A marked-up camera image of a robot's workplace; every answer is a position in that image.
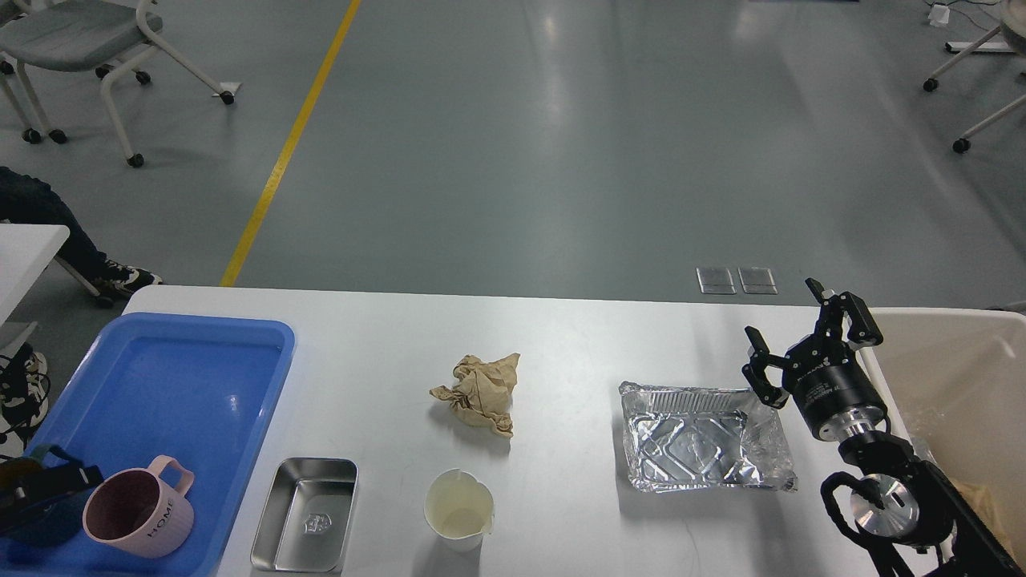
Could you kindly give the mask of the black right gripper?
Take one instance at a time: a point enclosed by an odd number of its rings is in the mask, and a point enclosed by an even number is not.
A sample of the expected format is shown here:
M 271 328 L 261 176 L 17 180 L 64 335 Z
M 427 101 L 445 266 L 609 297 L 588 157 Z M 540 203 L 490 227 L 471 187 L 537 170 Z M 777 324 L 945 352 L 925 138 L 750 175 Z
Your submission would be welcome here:
M 770 352 L 758 329 L 746 326 L 751 351 L 741 375 L 759 402 L 780 410 L 791 395 L 814 438 L 840 443 L 849 436 L 843 428 L 853 422 L 872 430 L 887 420 L 886 403 L 854 353 L 882 344 L 883 333 L 854 293 L 835 293 L 811 277 L 806 286 L 820 304 L 811 337 L 780 357 Z M 770 366 L 784 373 L 784 387 L 770 383 Z

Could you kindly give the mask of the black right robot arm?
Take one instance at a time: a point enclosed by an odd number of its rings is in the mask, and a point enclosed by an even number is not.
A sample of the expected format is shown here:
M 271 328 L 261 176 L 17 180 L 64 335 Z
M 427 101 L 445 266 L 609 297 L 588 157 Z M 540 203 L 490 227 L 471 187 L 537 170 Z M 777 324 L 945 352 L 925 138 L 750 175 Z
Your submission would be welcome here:
M 909 576 L 898 547 L 934 548 L 935 576 L 1021 576 L 1022 567 L 938 465 L 891 431 L 887 403 L 857 353 L 883 343 L 865 301 L 806 278 L 818 302 L 813 332 L 784 355 L 755 326 L 745 329 L 749 360 L 741 373 L 759 402 L 779 410 L 793 399 L 818 441 L 837 443 L 861 476 L 835 472 L 821 483 L 829 518 L 864 549 L 880 576 Z

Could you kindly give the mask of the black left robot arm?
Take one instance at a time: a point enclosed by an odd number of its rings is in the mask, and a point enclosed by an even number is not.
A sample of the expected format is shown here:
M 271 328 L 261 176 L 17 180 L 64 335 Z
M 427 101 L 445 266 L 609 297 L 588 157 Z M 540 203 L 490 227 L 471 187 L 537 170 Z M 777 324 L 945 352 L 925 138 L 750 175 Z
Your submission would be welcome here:
M 44 518 L 56 504 L 105 482 L 97 466 L 74 462 L 45 467 L 22 459 L 2 468 L 1 527 L 7 534 Z

